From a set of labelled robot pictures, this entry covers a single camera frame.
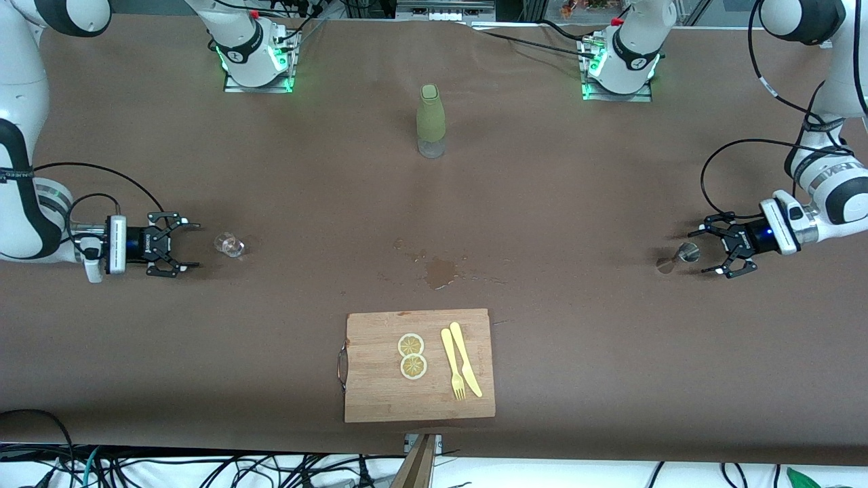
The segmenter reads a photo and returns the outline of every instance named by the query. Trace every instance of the cutting board handle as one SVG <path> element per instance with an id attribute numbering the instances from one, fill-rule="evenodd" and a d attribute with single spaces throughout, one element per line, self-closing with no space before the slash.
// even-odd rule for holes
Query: cutting board handle
<path id="1" fill-rule="evenodd" d="M 340 348 L 340 351 L 338 351 L 338 381 L 340 381 L 340 391 L 344 392 L 344 393 L 346 393 L 346 379 L 344 379 L 344 377 L 341 373 L 345 369 L 347 371 L 349 371 L 349 369 L 350 369 L 350 359 L 346 353 L 346 343 L 347 342 L 349 342 L 349 341 L 345 340 L 344 346 Z"/>

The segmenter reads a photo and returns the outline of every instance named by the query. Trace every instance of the wooden stand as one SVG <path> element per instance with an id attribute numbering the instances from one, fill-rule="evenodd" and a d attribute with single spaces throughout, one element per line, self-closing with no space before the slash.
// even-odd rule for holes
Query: wooden stand
<path id="1" fill-rule="evenodd" d="M 431 472 L 434 470 L 434 457 L 437 453 L 437 436 L 425 434 L 417 439 L 410 449 L 404 463 L 392 480 L 390 488 L 428 488 L 431 485 Z"/>

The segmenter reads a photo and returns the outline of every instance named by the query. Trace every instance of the green leaf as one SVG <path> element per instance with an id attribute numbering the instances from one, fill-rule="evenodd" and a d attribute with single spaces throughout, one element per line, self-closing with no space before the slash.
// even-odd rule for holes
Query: green leaf
<path id="1" fill-rule="evenodd" d="M 793 468 L 786 468 L 786 477 L 790 479 L 792 488 L 820 488 L 817 482 Z"/>

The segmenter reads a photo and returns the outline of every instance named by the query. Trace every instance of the yellow fork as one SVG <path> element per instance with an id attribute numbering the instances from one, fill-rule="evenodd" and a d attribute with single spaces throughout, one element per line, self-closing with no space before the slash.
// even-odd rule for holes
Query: yellow fork
<path id="1" fill-rule="evenodd" d="M 449 368 L 452 369 L 452 391 L 455 399 L 464 399 L 464 378 L 458 373 L 458 364 L 455 362 L 455 343 L 452 342 L 452 332 L 449 329 L 440 331 L 440 339 L 446 348 L 446 357 L 449 358 Z"/>

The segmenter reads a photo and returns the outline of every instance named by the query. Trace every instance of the table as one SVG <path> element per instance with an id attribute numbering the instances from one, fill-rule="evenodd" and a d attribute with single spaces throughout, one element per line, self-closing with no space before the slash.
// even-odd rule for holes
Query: table
<path id="1" fill-rule="evenodd" d="M 828 53 L 757 37 L 766 78 L 805 102 Z M 90 286 L 73 265 L 0 265 L 0 408 L 50 410 L 76 443 L 390 453 L 426 430 L 465 456 L 864 462 L 868 236 L 760 256 L 737 280 L 654 269 L 711 213 L 708 155 L 797 134 L 743 30 L 673 31 L 649 104 L 585 102 L 569 56 L 452 23 L 327 23 L 295 93 L 224 95 L 207 40 L 194 17 L 155 16 L 44 38 L 36 163 L 138 179 L 203 224 L 174 242 L 203 268 Z M 436 161 L 415 149 L 428 82 L 449 123 Z M 857 154 L 861 131 L 845 131 Z M 785 154 L 734 148 L 709 191 L 751 211 L 789 188 Z M 115 195 L 131 224 L 153 210 L 112 175 L 49 171 L 76 195 Z M 101 219 L 99 205 L 76 218 Z M 250 254 L 218 254 L 223 231 Z M 701 245 L 700 265 L 722 258 Z M 434 260 L 460 275 L 437 291 Z M 490 310 L 496 417 L 345 425 L 346 315 L 452 307 Z M 57 441 L 52 428 L 0 432 Z"/>

